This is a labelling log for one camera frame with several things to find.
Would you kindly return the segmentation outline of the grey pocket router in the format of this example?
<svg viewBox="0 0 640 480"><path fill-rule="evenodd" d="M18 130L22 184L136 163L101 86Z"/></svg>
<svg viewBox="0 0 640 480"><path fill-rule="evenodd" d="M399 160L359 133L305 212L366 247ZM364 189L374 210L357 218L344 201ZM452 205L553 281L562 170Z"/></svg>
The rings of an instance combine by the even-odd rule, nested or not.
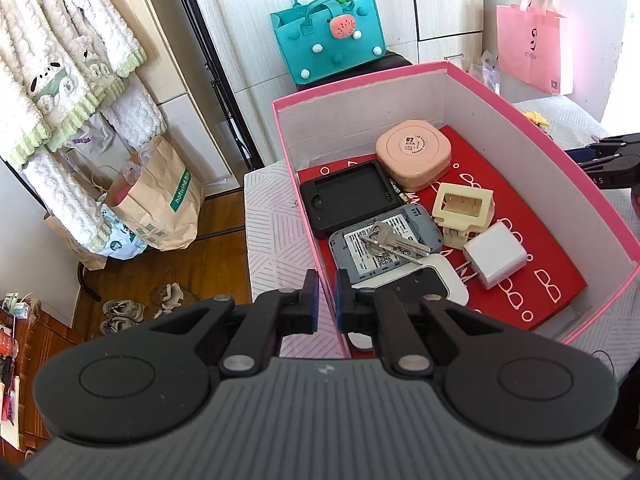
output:
<svg viewBox="0 0 640 480"><path fill-rule="evenodd" d="M352 284L375 278L405 264L408 264L409 268L416 268L409 260L371 247L364 240L372 234L375 222L386 224L395 234L425 245L431 252L442 250L442 233L423 206L404 205L385 214L378 214L371 219L338 230L329 238L335 267L346 270Z"/></svg>

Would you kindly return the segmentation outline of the silver key bunch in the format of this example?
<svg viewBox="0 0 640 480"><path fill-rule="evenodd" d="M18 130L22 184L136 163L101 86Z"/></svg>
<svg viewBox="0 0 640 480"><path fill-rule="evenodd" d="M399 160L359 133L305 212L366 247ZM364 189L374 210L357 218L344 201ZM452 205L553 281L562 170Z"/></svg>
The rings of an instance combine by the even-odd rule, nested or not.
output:
<svg viewBox="0 0 640 480"><path fill-rule="evenodd" d="M370 231L367 234L360 234L359 238L364 244L368 245L373 255L381 255L382 252L388 252L390 255L415 263L418 266L422 264L421 260L423 258L431 255L431 248L414 240L407 240L384 222L374 222Z"/></svg>

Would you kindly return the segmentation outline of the white mobile wifi device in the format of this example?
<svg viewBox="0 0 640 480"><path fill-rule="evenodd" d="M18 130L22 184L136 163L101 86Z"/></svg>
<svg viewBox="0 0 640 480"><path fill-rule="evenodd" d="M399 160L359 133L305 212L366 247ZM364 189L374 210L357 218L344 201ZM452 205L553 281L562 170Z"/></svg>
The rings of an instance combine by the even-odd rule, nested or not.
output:
<svg viewBox="0 0 640 480"><path fill-rule="evenodd" d="M425 295L439 296L465 307L469 291L447 258L434 254L421 260L420 266L407 263L354 285L354 289L382 288L393 292L408 306L417 304Z"/></svg>

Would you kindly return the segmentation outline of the black rubber case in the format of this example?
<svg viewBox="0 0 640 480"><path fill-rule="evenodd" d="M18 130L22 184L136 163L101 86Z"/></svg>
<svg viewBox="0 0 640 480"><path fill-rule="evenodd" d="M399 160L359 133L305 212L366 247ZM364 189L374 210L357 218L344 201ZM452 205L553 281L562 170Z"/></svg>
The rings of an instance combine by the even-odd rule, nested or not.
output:
<svg viewBox="0 0 640 480"><path fill-rule="evenodd" d="M404 203L377 160L302 182L299 192L311 232L318 240Z"/></svg>

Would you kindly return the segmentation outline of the beige plastic holder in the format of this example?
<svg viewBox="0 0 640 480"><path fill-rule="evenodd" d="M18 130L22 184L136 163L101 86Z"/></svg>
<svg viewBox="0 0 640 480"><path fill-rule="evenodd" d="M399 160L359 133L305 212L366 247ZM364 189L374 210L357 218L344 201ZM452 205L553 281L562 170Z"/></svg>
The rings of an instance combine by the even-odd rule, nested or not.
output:
<svg viewBox="0 0 640 480"><path fill-rule="evenodd" d="M442 244L461 249L471 234L485 232L495 214L494 192L486 188L441 183L432 217L442 231Z"/></svg>

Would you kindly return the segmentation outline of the white power adapter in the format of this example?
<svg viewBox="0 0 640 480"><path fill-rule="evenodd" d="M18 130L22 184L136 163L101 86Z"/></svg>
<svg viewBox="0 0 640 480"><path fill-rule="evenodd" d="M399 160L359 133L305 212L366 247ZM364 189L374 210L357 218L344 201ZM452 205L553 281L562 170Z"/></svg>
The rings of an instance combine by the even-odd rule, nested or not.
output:
<svg viewBox="0 0 640 480"><path fill-rule="evenodd" d="M510 278L527 262L521 241L501 221L468 240L462 252L486 289Z"/></svg>

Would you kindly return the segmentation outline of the pink cardboard box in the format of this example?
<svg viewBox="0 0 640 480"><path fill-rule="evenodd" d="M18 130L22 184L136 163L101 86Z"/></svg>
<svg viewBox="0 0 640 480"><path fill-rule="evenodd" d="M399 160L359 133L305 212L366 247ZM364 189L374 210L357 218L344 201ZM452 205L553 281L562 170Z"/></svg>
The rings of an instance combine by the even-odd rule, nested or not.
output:
<svg viewBox="0 0 640 480"><path fill-rule="evenodd" d="M450 126L533 209L587 283L565 330L540 332L588 347L589 330L639 281L639 242L604 194L539 128L501 96L449 62L382 70L284 96L272 103L288 173L372 148L406 119Z"/></svg>

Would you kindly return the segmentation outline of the pink rounded square case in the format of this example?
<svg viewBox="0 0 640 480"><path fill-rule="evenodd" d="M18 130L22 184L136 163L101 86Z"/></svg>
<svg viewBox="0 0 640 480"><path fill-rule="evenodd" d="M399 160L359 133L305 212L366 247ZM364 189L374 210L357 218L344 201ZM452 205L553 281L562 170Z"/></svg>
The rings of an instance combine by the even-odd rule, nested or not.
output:
<svg viewBox="0 0 640 480"><path fill-rule="evenodd" d="M406 120L375 143L378 161L406 192L419 192L450 168L451 144L425 120Z"/></svg>

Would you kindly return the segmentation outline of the brown fuzzy slipper pair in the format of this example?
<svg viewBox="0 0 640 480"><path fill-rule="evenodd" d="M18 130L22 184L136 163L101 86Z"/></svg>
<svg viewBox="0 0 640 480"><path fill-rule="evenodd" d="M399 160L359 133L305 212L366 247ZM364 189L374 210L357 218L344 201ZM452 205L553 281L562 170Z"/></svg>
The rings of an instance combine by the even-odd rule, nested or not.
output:
<svg viewBox="0 0 640 480"><path fill-rule="evenodd" d="M150 292L150 303L154 309L153 318L170 315L177 309L189 307L200 300L193 292L183 288L179 283L173 282L155 287Z"/></svg>

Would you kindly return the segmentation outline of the pink shopping bag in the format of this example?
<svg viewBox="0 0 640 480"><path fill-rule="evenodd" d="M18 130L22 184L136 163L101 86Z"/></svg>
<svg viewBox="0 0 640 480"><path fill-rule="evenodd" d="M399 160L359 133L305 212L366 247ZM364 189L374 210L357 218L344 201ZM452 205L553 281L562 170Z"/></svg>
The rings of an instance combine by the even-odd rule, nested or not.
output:
<svg viewBox="0 0 640 480"><path fill-rule="evenodd" d="M500 70L552 96L574 90L574 34L561 0L496 7Z"/></svg>

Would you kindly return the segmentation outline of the grey sneaker pair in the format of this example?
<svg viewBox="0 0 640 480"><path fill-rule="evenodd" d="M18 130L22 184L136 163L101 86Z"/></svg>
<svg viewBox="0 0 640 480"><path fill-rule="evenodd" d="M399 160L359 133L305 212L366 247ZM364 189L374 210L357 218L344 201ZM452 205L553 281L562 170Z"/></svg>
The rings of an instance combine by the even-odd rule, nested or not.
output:
<svg viewBox="0 0 640 480"><path fill-rule="evenodd" d="M139 325L144 320L145 306L134 300L110 300L103 307L105 316L100 331L106 335L122 332L127 328Z"/></svg>

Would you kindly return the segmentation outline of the clear plastic bag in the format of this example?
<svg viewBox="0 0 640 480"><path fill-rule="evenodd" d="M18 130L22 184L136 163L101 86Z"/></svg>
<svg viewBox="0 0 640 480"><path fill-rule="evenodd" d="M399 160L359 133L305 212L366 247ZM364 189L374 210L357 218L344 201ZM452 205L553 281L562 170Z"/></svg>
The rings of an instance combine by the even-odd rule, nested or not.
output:
<svg viewBox="0 0 640 480"><path fill-rule="evenodd" d="M480 62L470 65L469 74L500 96L501 76L498 58L490 51L485 50L480 57Z"/></svg>

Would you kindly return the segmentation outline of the white plastic bag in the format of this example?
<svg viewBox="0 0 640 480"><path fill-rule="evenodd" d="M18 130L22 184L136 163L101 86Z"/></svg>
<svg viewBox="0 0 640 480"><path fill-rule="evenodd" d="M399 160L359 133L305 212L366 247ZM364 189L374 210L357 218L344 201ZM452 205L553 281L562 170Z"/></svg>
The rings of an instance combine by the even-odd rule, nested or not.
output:
<svg viewBox="0 0 640 480"><path fill-rule="evenodd" d="M148 244L131 231L122 220L120 220L109 206L104 204L106 195L98 200L103 219L111 228L111 234L107 237L107 242L99 251L99 255L117 260L129 260L142 254Z"/></svg>

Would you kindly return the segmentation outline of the black clothes rack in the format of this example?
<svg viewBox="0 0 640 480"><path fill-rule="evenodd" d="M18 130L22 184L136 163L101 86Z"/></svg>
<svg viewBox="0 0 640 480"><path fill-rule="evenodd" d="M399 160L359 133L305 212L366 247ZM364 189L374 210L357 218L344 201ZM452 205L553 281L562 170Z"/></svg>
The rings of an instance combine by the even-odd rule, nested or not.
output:
<svg viewBox="0 0 640 480"><path fill-rule="evenodd" d="M196 92L196 104L207 118L224 115L231 142L235 144L233 151L242 157L248 170L262 168L264 162L235 101L198 3L196 0L160 0L158 7L163 11L160 24L171 51L177 55L188 88Z"/></svg>

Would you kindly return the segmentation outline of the white fleece robe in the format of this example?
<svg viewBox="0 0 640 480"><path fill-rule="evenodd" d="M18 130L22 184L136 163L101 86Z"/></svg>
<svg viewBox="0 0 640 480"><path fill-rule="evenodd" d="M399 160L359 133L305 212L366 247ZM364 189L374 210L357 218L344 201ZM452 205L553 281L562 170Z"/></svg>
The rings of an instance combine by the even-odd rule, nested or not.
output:
<svg viewBox="0 0 640 480"><path fill-rule="evenodd" d="M1 157L74 241L114 255L122 224L56 157L84 128L134 151L166 131L136 71L146 53L111 0L1 0Z"/></svg>

